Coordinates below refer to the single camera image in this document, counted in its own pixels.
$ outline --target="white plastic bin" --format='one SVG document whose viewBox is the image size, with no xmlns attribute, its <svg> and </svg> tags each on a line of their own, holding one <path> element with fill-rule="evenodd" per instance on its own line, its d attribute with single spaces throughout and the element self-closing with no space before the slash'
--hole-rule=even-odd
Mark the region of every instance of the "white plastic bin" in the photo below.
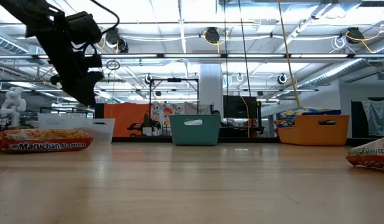
<svg viewBox="0 0 384 224">
<path fill-rule="evenodd" d="M 77 129 L 84 125 L 87 118 L 80 113 L 66 114 L 38 114 L 38 128 L 40 129 Z"/>
<path fill-rule="evenodd" d="M 77 129 L 88 133 L 94 141 L 111 142 L 115 121 L 115 119 L 86 119 L 83 126 Z"/>
</svg>

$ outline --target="grey curtain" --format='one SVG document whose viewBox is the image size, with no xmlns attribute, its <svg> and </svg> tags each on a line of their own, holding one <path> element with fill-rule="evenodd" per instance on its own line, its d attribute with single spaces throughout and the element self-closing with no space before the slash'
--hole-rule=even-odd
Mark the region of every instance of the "grey curtain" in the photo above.
<svg viewBox="0 0 384 224">
<path fill-rule="evenodd" d="M 363 101 L 369 135 L 384 136 L 384 100 L 383 101 Z"/>
</svg>

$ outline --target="3 minutes noodle package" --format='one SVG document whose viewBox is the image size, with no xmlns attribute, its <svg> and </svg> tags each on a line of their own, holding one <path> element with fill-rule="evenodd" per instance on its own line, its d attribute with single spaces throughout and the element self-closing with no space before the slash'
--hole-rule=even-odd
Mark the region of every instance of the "3 minutes noodle package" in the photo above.
<svg viewBox="0 0 384 224">
<path fill-rule="evenodd" d="M 92 138 L 81 130 L 22 129 L 0 132 L 0 152 L 67 152 L 87 148 Z"/>
<path fill-rule="evenodd" d="M 346 159 L 354 166 L 384 168 L 384 138 L 351 149 Z"/>
</svg>

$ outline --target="orange plastic bin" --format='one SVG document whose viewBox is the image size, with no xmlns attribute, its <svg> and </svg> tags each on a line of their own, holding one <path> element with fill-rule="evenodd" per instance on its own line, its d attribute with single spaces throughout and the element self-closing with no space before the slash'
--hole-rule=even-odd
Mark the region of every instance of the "orange plastic bin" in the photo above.
<svg viewBox="0 0 384 224">
<path fill-rule="evenodd" d="M 278 128 L 280 141 L 303 146 L 343 146 L 347 142 L 349 115 L 296 116 L 295 125 Z"/>
</svg>

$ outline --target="wooden table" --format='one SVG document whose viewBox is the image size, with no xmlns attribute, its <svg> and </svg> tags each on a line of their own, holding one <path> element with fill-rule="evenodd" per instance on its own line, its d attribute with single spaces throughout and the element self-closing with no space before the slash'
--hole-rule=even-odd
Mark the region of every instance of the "wooden table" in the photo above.
<svg viewBox="0 0 384 224">
<path fill-rule="evenodd" d="M 384 223 L 384 172 L 345 147 L 95 144 L 0 154 L 1 223 Z"/>
</svg>

